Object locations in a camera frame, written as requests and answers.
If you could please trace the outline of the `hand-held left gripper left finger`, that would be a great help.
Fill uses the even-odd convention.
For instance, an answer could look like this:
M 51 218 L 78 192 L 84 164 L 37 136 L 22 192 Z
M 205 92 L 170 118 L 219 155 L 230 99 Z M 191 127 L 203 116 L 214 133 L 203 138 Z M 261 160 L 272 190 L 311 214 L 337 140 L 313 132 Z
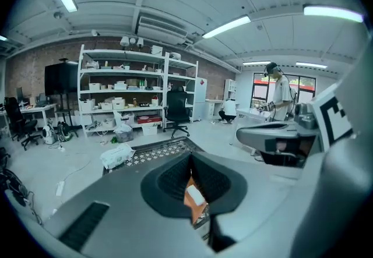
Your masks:
M 80 257 L 213 257 L 184 193 L 203 152 L 120 168 L 63 204 L 45 229 Z

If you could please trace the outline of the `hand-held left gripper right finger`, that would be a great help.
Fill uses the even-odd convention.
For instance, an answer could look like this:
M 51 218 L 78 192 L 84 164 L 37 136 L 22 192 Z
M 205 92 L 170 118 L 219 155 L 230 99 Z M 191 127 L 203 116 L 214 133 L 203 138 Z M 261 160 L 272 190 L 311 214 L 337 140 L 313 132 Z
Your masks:
M 247 184 L 224 204 L 238 203 L 234 211 L 210 215 L 210 244 L 292 244 L 309 203 L 309 165 L 303 168 L 254 164 L 202 155 L 219 167 L 241 175 Z

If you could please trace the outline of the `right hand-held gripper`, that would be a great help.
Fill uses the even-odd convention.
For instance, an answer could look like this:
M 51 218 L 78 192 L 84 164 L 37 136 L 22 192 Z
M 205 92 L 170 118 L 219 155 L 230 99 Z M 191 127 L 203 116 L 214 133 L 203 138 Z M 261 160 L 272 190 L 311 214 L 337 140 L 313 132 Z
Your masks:
M 353 134 L 353 127 L 336 98 L 334 83 L 309 103 L 295 106 L 294 121 L 268 122 L 237 129 L 237 140 L 255 149 L 265 164 L 303 167 L 307 158 Z

